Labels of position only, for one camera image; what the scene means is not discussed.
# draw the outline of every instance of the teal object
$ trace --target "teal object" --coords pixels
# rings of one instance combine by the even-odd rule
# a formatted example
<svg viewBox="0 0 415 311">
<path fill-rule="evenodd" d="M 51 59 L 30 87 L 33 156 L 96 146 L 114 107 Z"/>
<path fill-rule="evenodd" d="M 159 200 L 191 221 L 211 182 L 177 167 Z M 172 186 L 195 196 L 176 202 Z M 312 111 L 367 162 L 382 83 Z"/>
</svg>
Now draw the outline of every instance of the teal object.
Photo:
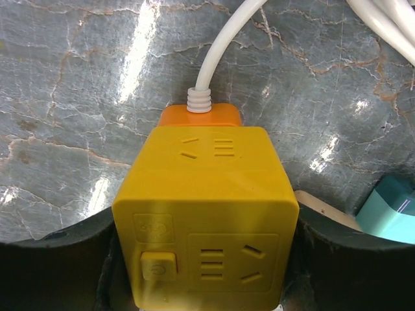
<svg viewBox="0 0 415 311">
<path fill-rule="evenodd" d="M 385 176 L 356 216 L 362 231 L 380 238 L 415 244 L 415 186 Z"/>
</svg>

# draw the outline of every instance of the beige object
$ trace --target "beige object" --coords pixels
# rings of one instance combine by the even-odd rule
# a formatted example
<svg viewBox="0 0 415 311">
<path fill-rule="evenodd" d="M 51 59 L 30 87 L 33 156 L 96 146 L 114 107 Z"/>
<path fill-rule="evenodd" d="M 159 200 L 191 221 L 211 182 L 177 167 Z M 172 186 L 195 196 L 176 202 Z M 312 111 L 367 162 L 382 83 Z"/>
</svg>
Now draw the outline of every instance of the beige object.
<svg viewBox="0 0 415 311">
<path fill-rule="evenodd" d="M 327 203 L 323 202 L 322 200 L 312 196 L 309 193 L 306 193 L 302 190 L 294 191 L 294 194 L 297 198 L 297 201 L 300 203 L 314 209 L 316 212 L 324 215 L 335 222 L 338 222 L 346 227 L 352 228 L 354 230 L 362 231 L 362 229 L 357 224 L 354 217 L 351 215 L 344 214 L 340 212 L 338 209 L 334 208 L 333 206 L 328 205 Z"/>
</svg>

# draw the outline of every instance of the gray marble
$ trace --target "gray marble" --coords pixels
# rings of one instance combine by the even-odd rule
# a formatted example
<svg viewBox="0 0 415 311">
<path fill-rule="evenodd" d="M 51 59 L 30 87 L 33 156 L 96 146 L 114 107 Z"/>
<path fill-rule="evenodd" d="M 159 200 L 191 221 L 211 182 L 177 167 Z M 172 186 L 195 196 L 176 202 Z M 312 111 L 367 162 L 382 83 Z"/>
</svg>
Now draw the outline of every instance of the gray marble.
<svg viewBox="0 0 415 311">
<path fill-rule="evenodd" d="M 0 0 L 0 240 L 110 206 L 240 3 Z M 221 60 L 213 100 L 267 129 L 295 189 L 347 213 L 384 173 L 413 176 L 412 66 L 343 0 L 263 9 Z"/>
</svg>

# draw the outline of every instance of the power switch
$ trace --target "power switch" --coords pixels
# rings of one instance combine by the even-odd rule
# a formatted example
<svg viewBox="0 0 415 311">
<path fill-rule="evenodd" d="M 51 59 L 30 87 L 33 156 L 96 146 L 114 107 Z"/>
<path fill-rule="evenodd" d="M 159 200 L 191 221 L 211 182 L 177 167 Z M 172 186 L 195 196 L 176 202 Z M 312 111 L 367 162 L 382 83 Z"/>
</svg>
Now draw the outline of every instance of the power switch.
<svg viewBox="0 0 415 311">
<path fill-rule="evenodd" d="M 143 277 L 148 281 L 174 281 L 176 279 L 176 255 L 162 251 L 145 251 L 141 254 Z"/>
</svg>

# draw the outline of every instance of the electrical outlet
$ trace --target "electrical outlet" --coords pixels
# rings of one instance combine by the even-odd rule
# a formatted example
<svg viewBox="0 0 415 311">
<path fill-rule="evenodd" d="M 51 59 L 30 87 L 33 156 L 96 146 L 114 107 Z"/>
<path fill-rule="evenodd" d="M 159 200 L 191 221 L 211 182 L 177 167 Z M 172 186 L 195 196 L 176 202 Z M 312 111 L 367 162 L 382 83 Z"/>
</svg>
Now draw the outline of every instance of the electrical outlet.
<svg viewBox="0 0 415 311">
<path fill-rule="evenodd" d="M 181 137 L 174 142 L 172 150 L 180 161 L 197 166 L 226 165 L 244 153 L 238 138 L 223 132 Z"/>
<path fill-rule="evenodd" d="M 189 235 L 192 288 L 214 292 L 266 292 L 278 253 L 275 234 Z"/>
</svg>

